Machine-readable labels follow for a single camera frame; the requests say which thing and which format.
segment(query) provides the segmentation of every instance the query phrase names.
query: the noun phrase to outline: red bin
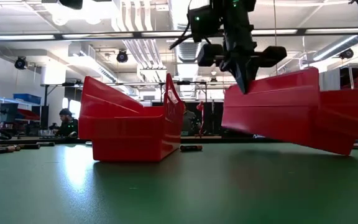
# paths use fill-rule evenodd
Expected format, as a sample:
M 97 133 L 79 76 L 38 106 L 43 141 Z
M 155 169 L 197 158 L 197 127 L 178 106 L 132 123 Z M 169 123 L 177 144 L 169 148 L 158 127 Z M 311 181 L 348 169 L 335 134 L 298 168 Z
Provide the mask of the red bin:
M 231 86 L 222 126 L 349 155 L 358 139 L 358 88 L 320 92 L 316 68 L 253 81 L 246 95 Z
M 180 147 L 183 106 L 170 74 L 163 106 L 147 107 L 86 77 L 78 122 L 79 137 L 93 143 L 97 161 L 161 161 Z

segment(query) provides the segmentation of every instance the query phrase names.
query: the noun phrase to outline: workbench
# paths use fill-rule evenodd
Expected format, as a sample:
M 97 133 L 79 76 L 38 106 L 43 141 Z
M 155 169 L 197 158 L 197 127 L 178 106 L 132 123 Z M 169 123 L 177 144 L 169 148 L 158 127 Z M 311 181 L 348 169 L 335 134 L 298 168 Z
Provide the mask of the workbench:
M 143 164 L 74 144 L 0 154 L 0 223 L 358 223 L 358 151 L 203 147 Z

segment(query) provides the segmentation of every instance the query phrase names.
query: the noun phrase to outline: black mount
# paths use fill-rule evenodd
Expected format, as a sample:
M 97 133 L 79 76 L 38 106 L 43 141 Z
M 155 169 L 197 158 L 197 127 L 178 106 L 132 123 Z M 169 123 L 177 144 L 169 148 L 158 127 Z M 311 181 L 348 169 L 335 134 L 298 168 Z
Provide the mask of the black mount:
M 214 63 L 222 72 L 232 73 L 243 93 L 255 80 L 259 67 L 272 67 L 287 56 L 284 47 L 270 46 L 263 52 L 254 49 L 257 43 L 252 40 L 254 26 L 249 22 L 248 12 L 255 8 L 256 0 L 210 0 L 208 6 L 189 10 L 188 19 L 191 36 L 195 43 L 201 42 L 222 30 L 222 45 L 204 44 L 197 56 L 198 66 L 209 67 Z

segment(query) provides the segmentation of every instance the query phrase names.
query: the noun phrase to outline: person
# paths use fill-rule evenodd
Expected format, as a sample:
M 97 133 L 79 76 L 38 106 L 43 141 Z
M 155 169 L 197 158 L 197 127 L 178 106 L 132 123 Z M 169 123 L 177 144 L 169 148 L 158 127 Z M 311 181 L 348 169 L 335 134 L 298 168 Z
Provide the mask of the person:
M 181 128 L 182 133 L 186 133 L 183 135 L 190 135 L 190 133 L 193 133 L 193 124 L 191 122 L 192 119 L 196 117 L 196 114 L 193 112 L 187 110 L 186 103 L 182 101 L 183 103 L 183 125 Z
M 72 117 L 69 109 L 64 108 L 60 111 L 60 120 L 62 125 L 59 129 L 55 129 L 56 136 L 72 136 L 73 133 L 78 133 L 78 120 Z

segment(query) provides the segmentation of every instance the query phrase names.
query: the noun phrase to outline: ceiling light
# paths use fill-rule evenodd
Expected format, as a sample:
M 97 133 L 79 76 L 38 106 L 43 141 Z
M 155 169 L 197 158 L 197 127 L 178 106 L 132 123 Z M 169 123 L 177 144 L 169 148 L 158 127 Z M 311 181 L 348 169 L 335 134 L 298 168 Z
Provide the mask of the ceiling light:
M 278 7 L 316 7 L 316 6 L 332 6 L 338 4 L 349 4 L 349 1 L 336 2 L 316 2 L 316 3 L 292 3 L 292 2 L 272 2 L 272 1 L 257 1 L 256 4 L 264 6 L 278 6 Z
M 118 85 L 160 85 L 159 83 L 117 83 Z
M 269 35 L 269 34 L 295 34 L 298 30 L 296 29 L 267 29 L 267 30 L 253 30 L 252 35 Z
M 236 82 L 207 82 L 207 85 L 235 85 Z
M 355 39 L 357 37 L 357 35 L 353 35 L 349 38 L 347 38 L 346 40 L 338 43 L 337 45 L 335 45 L 334 47 L 331 47 L 330 49 L 328 49 L 327 51 L 325 51 L 324 53 L 320 54 L 319 56 L 313 58 L 313 60 L 318 61 L 320 59 L 322 59 L 324 56 L 326 56 L 327 54 L 331 53 L 333 50 L 337 49 L 338 47 L 348 43 L 349 41 L 351 41 L 352 39 Z
M 331 28 L 331 29 L 307 29 L 306 34 L 325 34 L 330 33 L 355 33 L 358 32 L 358 28 Z
M 0 35 L 0 40 L 53 40 L 53 35 Z
M 130 38 L 132 33 L 105 33 L 105 34 L 63 34 L 64 39 L 100 39 L 100 38 Z
M 175 37 L 180 37 L 182 35 L 183 31 L 182 30 L 178 30 L 178 31 L 158 31 L 158 32 L 143 32 L 142 36 L 143 37 L 155 37 L 155 36 L 169 36 L 172 38 Z M 191 32 L 188 31 L 185 33 L 185 35 L 190 35 Z

